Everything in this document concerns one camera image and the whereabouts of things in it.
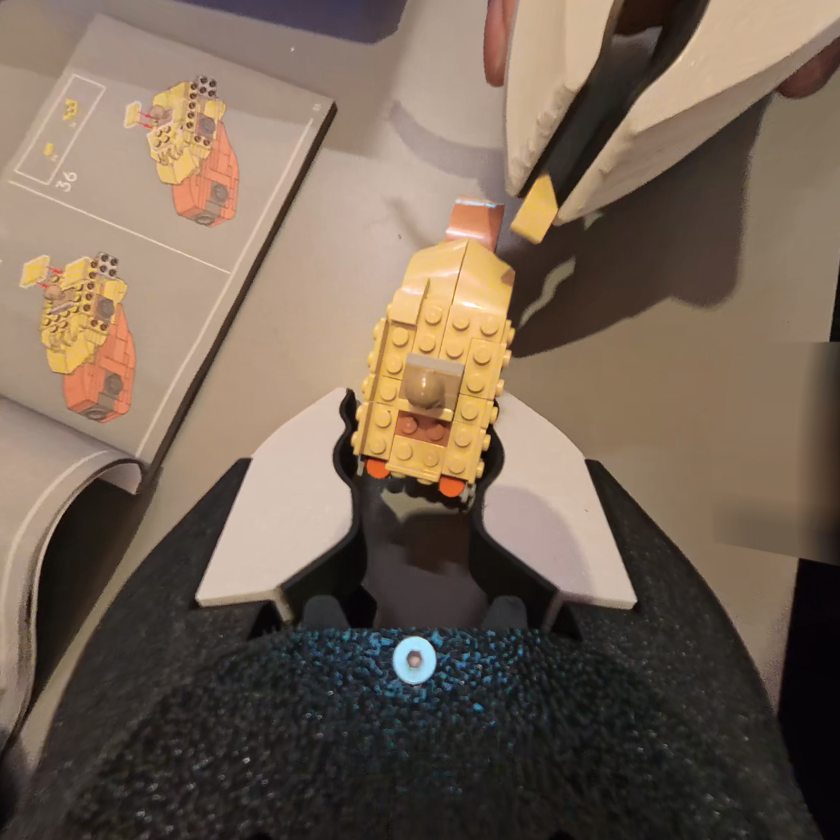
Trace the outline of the person's right hand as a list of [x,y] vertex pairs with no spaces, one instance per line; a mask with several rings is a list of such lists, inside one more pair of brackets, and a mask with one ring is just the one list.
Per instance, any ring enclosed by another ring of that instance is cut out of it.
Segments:
[[[625,1],[615,26],[621,36],[664,26],[677,1]],[[484,31],[484,71],[488,84],[500,88],[505,80],[508,46],[516,1],[489,1]],[[814,56],[777,88],[788,99],[807,98],[824,88],[839,68],[839,40]]]

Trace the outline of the tan and orange brick model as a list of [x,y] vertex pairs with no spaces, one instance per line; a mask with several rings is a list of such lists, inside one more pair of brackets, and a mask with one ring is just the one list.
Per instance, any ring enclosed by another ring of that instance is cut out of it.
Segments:
[[351,438],[374,478],[467,501],[483,477],[515,333],[515,271],[497,256],[504,212],[458,197],[444,240],[415,253],[374,327]]

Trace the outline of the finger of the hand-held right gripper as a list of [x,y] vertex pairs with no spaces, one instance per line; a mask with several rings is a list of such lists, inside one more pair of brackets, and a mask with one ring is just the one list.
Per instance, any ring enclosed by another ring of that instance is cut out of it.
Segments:
[[839,36],[838,1],[712,1],[676,58],[633,92],[556,224],[652,181]]
[[550,169],[580,176],[597,130],[641,80],[657,29],[617,35],[617,1],[520,1],[505,82],[506,187],[524,197]]

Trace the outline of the small tan wedge brick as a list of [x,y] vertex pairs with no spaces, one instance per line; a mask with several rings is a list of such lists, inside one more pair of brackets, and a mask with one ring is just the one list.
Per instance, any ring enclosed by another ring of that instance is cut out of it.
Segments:
[[543,172],[522,200],[510,230],[531,244],[542,243],[559,212],[556,198],[551,175]]

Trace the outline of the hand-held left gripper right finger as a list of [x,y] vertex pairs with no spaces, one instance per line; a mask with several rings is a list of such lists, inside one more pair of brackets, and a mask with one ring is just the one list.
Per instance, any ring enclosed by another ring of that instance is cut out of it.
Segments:
[[500,399],[469,513],[469,571],[529,623],[567,602],[630,610],[636,593],[581,451],[518,399]]

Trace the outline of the grey instruction booklet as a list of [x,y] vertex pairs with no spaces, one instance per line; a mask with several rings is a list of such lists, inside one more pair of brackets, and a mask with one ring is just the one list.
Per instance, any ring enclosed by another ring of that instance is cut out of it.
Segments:
[[99,15],[2,152],[2,747],[49,539],[160,460],[334,110]]

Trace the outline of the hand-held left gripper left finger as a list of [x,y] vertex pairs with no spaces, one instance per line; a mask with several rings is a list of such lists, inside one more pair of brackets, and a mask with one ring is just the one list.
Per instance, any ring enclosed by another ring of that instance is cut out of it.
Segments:
[[198,605],[273,601],[295,621],[312,597],[331,595],[350,615],[358,603],[368,612],[350,446],[356,408],[351,390],[335,389],[257,448],[196,590]]

